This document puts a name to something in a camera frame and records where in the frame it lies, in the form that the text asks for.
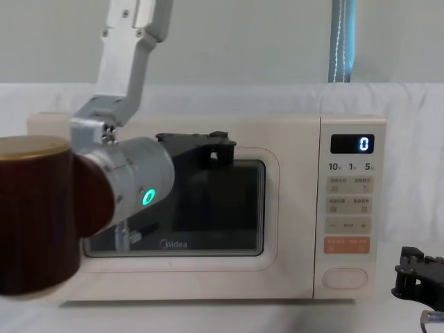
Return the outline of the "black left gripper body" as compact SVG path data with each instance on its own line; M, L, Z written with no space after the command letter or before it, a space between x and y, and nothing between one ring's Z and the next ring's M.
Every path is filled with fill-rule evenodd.
M175 168L204 169L209 165L207 147L212 144L209 135L158 133L155 138L166 149Z

